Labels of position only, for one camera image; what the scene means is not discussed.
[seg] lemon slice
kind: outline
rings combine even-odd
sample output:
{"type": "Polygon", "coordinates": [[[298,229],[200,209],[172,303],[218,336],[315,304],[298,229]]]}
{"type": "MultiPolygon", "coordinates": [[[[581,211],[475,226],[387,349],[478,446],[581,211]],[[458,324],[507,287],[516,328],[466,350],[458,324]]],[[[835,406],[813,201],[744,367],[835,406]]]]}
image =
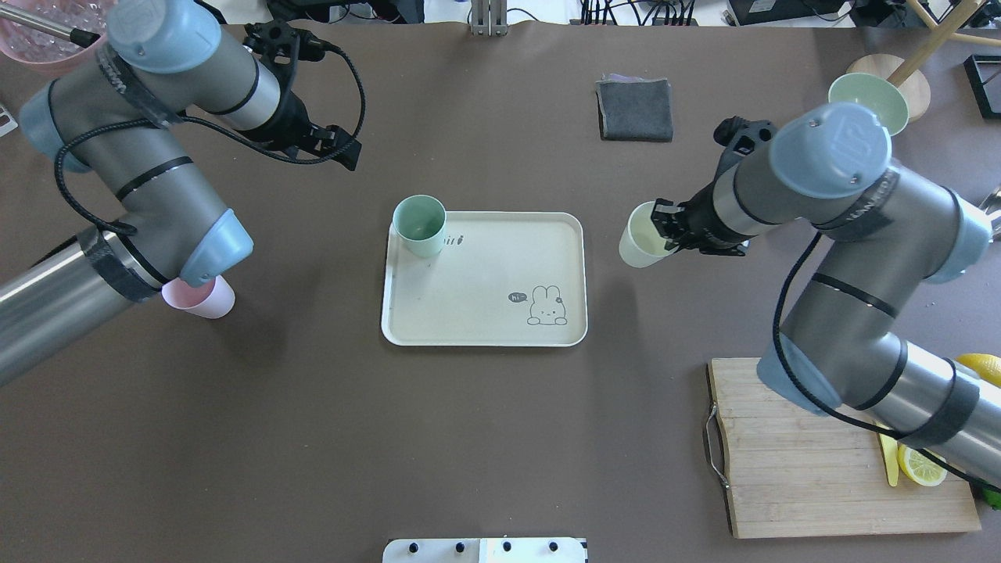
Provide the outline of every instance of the lemon slice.
{"type": "Polygon", "coordinates": [[[918,485],[924,487],[934,487],[945,481],[948,472],[930,459],[921,455],[917,450],[913,450],[903,444],[897,448],[897,461],[904,475],[911,478],[918,485]]]}
{"type": "Polygon", "coordinates": [[[1001,387],[1001,358],[990,354],[962,354],[956,362],[976,372],[984,381],[1001,387]]]}

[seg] wooden cutting board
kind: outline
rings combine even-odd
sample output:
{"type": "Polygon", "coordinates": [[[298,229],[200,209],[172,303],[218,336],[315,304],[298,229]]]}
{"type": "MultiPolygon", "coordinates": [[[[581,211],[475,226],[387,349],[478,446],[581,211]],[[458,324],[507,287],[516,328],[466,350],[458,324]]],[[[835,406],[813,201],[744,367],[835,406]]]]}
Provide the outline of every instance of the wooden cutting board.
{"type": "Polygon", "coordinates": [[[761,383],[757,365],[730,358],[709,366],[734,537],[980,530],[965,481],[950,475],[922,487],[901,473],[890,487],[875,434],[786,401],[761,383]]]}

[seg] gray cloth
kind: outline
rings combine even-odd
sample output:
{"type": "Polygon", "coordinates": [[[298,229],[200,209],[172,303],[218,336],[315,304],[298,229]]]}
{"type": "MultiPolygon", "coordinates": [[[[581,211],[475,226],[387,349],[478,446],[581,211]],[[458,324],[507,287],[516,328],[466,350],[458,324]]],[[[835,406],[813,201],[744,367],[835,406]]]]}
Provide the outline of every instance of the gray cloth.
{"type": "Polygon", "coordinates": [[[670,142],[671,84],[658,80],[600,80],[599,121],[602,138],[670,142]]]}

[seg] rabbit illustration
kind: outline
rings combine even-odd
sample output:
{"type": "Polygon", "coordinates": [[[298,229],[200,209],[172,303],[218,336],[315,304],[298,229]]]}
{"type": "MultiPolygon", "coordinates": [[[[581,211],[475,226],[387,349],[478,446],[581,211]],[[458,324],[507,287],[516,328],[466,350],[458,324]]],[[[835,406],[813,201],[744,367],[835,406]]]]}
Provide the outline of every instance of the rabbit illustration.
{"type": "Polygon", "coordinates": [[[567,307],[560,297],[560,288],[537,286],[532,291],[529,325],[566,325],[567,307]]]}

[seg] green cup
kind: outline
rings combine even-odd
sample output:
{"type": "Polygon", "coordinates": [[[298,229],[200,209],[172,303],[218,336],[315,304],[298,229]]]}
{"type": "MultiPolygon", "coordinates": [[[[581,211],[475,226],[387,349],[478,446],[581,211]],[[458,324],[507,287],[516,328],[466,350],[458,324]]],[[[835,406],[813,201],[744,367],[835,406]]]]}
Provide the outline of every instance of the green cup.
{"type": "Polygon", "coordinates": [[[872,110],[890,135],[904,130],[910,111],[907,99],[890,82],[865,72],[849,72],[831,84],[827,101],[850,101],[872,110]]]}
{"type": "Polygon", "coordinates": [[[392,227],[403,246],[427,258],[444,246],[444,205],[430,195],[411,195],[392,211],[392,227]]]}

